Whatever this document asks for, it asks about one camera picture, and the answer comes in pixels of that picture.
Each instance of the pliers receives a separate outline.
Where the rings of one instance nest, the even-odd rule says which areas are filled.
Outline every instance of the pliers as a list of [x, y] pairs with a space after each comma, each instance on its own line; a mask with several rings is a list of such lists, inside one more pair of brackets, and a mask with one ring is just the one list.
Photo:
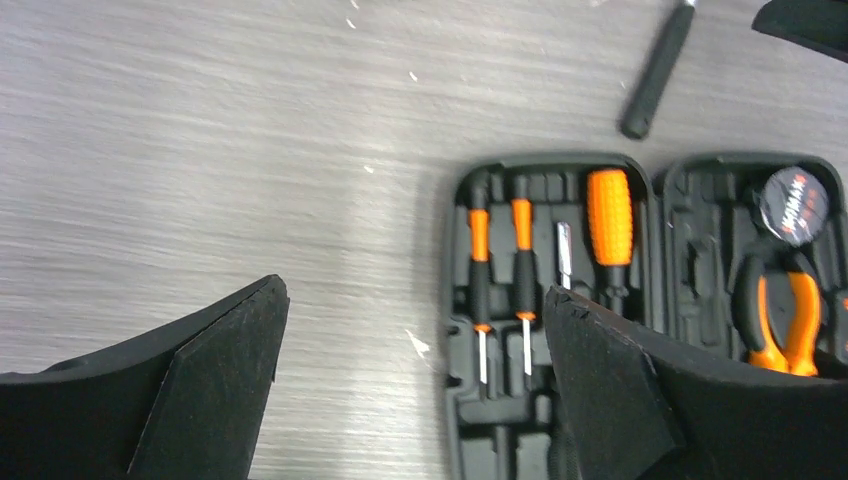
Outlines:
[[800, 252], [782, 261], [795, 294], [795, 318], [789, 327], [786, 348], [781, 351], [772, 335], [768, 316], [768, 285], [765, 262], [749, 255], [742, 265], [733, 291], [733, 319], [748, 347], [748, 363], [793, 375], [818, 374], [813, 353], [821, 326], [821, 293], [813, 267]]

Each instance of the orange screwdriver handle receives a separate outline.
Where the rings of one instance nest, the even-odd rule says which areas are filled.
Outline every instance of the orange screwdriver handle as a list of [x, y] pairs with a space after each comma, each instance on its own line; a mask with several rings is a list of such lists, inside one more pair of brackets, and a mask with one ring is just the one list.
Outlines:
[[787, 373], [786, 357], [777, 348], [769, 326], [767, 290], [765, 264], [751, 255], [745, 259], [733, 291], [733, 320], [748, 347], [748, 363]]
[[489, 261], [489, 212], [485, 208], [472, 209], [468, 213], [471, 226], [471, 259], [475, 262]]
[[633, 255], [633, 211], [624, 171], [590, 173], [588, 203], [595, 260], [605, 267], [629, 265]]
[[533, 250], [533, 205], [526, 198], [512, 201], [515, 244], [519, 250]]
[[804, 255], [797, 253], [787, 259], [789, 284], [795, 294], [795, 318], [789, 327], [784, 356], [789, 362], [789, 373], [815, 376], [818, 370], [813, 362], [816, 339], [821, 326], [821, 294], [813, 276], [813, 267]]

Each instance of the gray wooden table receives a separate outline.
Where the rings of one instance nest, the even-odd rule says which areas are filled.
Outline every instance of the gray wooden table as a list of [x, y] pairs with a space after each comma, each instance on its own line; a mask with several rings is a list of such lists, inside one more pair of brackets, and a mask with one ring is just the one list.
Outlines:
[[474, 158], [822, 155], [848, 65], [703, 0], [651, 138], [615, 131], [672, 0], [0, 0], [0, 370], [266, 273], [292, 297], [256, 479], [440, 479], [437, 281]]

